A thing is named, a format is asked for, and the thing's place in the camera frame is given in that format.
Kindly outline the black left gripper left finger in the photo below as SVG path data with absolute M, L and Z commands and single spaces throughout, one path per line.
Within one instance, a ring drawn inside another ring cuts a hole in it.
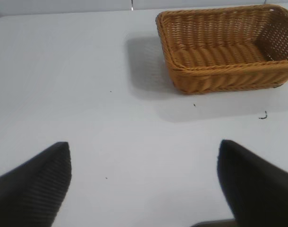
M 50 227 L 72 178 L 67 142 L 0 176 L 0 227 Z

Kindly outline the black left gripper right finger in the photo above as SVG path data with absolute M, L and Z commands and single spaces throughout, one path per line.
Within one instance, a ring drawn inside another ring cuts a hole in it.
M 223 140 L 217 174 L 238 226 L 288 227 L 288 172 Z

